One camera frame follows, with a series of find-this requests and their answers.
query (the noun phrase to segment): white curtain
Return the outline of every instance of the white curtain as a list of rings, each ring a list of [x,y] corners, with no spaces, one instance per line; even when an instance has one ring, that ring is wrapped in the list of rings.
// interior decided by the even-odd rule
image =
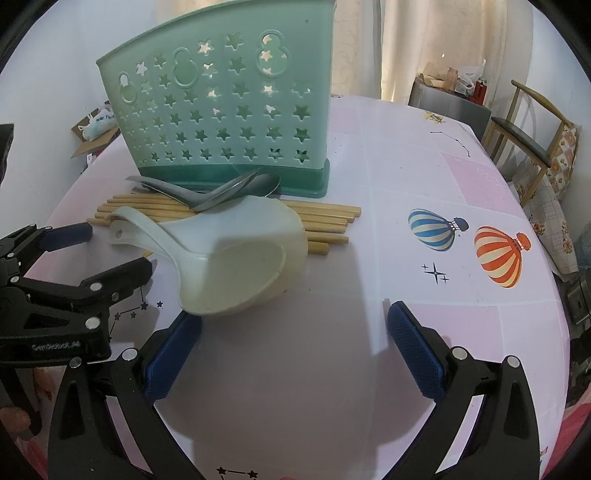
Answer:
[[[155,0],[159,21],[224,0]],[[508,0],[337,0],[332,92],[408,103],[417,73],[486,59],[492,102]]]

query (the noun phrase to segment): blue striped hot air balloon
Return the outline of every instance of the blue striped hot air balloon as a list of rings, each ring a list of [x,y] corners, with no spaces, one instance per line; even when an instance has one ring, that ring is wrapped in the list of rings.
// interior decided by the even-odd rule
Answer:
[[[448,222],[441,215],[423,209],[410,212],[408,224],[421,242],[438,252],[451,248],[456,239],[456,231],[465,232],[469,228],[463,218],[454,218]]]

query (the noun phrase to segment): pink tablecloth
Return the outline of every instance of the pink tablecloth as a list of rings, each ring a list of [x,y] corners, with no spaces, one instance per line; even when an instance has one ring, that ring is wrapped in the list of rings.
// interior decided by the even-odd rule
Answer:
[[[333,247],[326,258],[309,257],[280,298],[205,319],[199,348],[157,404],[180,446],[208,478],[217,478],[220,465],[268,479],[382,478],[433,408],[385,330],[384,300],[403,300],[449,345],[485,360],[521,359],[543,471],[563,416],[568,329],[542,247],[469,127],[393,103],[333,98],[328,158],[322,201],[363,209],[348,229],[350,244]],[[49,223],[92,216],[109,196],[129,191],[123,179],[136,173],[117,139]],[[454,231],[453,245],[437,251],[416,235],[421,229],[411,229],[415,209],[464,219],[469,228]],[[489,226],[511,239],[523,234],[507,241],[513,257],[477,256],[475,238],[490,235],[481,229]],[[34,275],[75,283],[138,255],[132,247],[111,247],[104,229],[95,228],[89,244],[45,256]],[[513,286],[493,281],[481,265],[487,262],[489,270],[498,264],[493,276],[510,270],[505,286]],[[146,310],[139,307],[144,298]],[[178,311],[174,270],[159,259],[151,288],[112,310],[114,353],[141,346]],[[442,467],[459,458],[478,405],[476,399]],[[131,458],[143,465],[115,406],[113,412]]]

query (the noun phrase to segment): star-shaped cutout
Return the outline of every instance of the star-shaped cutout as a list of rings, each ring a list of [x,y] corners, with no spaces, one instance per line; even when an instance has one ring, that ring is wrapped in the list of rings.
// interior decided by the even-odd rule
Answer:
[[[244,70],[246,68],[246,65],[244,65],[244,62],[242,61],[242,57],[238,57],[237,59],[230,59],[230,64],[232,65],[230,67],[230,70],[234,70],[234,72],[236,73],[240,73],[241,70]]]
[[[246,82],[238,82],[234,84],[234,93],[240,95],[240,97],[244,97],[245,93],[248,93],[248,88],[246,88]]]
[[[176,101],[174,100],[174,97],[172,95],[167,95],[164,98],[166,98],[166,101],[164,103],[166,105],[168,105],[170,108],[172,108],[173,105],[176,103]]]
[[[309,160],[310,157],[308,156],[307,150],[297,150],[297,159],[304,163],[304,160]]]
[[[164,88],[168,87],[170,84],[170,80],[168,79],[168,75],[165,73],[164,75],[162,75],[160,77],[160,85],[162,85]]]
[[[145,62],[143,61],[142,63],[138,63],[137,67],[138,67],[138,69],[137,69],[136,73],[143,77],[144,73],[146,73],[146,71],[148,70],[148,67],[146,66]]]
[[[199,123],[202,118],[203,117],[199,115],[199,110],[191,110],[191,120],[195,120],[197,123]]]
[[[150,85],[150,82],[148,80],[146,80],[145,82],[140,83],[140,85],[142,87],[141,88],[142,92],[149,93],[150,90],[152,89],[152,86]]]
[[[297,92],[301,97],[304,96],[305,93],[310,93],[310,89],[304,84],[304,82],[294,82],[293,91]]]
[[[232,47],[234,50],[236,50],[238,45],[242,45],[242,43],[243,42],[239,33],[235,35],[228,35],[228,43],[226,43],[228,47]]]
[[[248,105],[238,105],[238,116],[241,116],[244,120],[246,120],[246,117],[249,115],[252,115],[252,112],[248,108]]]
[[[282,137],[281,132],[279,132],[279,127],[269,127],[267,136],[271,137],[273,140],[277,140],[278,137]]]
[[[213,50],[213,47],[209,44],[209,40],[206,40],[205,42],[200,42],[199,53],[204,53],[205,55],[208,55],[210,50]]]
[[[226,139],[230,136],[228,133],[227,128],[218,128],[217,129],[217,137],[221,138],[222,140],[226,141]]]
[[[225,117],[226,115],[218,108],[214,108],[213,109],[213,116],[215,118],[217,118],[218,120],[220,120],[220,122],[222,121],[222,118]]]
[[[242,127],[242,134],[240,136],[246,138],[247,140],[250,140],[252,137],[255,136],[255,134],[252,133],[252,127]]]
[[[197,99],[197,94],[193,91],[192,88],[189,90],[185,90],[185,100],[193,103]]]
[[[244,155],[251,160],[257,156],[254,148],[245,148]]]
[[[162,55],[162,54],[156,55],[154,65],[158,65],[160,68],[162,68],[162,65],[164,65],[165,63],[166,63],[166,60],[164,60],[164,55]]]
[[[308,135],[308,129],[303,128],[302,130],[300,130],[299,128],[296,128],[294,138],[297,138],[300,142],[304,143],[304,140],[310,138],[310,136]]]
[[[310,116],[310,113],[308,112],[308,106],[296,105],[294,115],[300,117],[300,120],[303,120],[307,116]]]
[[[269,115],[271,118],[275,118],[276,115],[280,115],[281,112],[272,105],[265,105],[265,115]]]

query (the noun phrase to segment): cardboard box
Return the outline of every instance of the cardboard box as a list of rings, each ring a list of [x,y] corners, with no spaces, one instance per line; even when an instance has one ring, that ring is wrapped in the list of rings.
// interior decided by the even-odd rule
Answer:
[[[92,116],[96,116],[99,113],[99,109],[97,108],[93,112],[91,112]],[[82,120],[80,120],[76,125],[72,127],[72,131],[74,134],[82,140],[82,145],[80,145],[71,158],[77,157],[78,155],[84,155],[88,153],[94,153],[99,150],[103,150],[107,145],[109,145],[115,138],[119,136],[119,127],[111,128],[111,130],[106,131],[100,137],[95,138],[94,140],[87,141],[82,136],[82,130],[78,127],[85,127],[90,122],[90,119],[86,116]]]

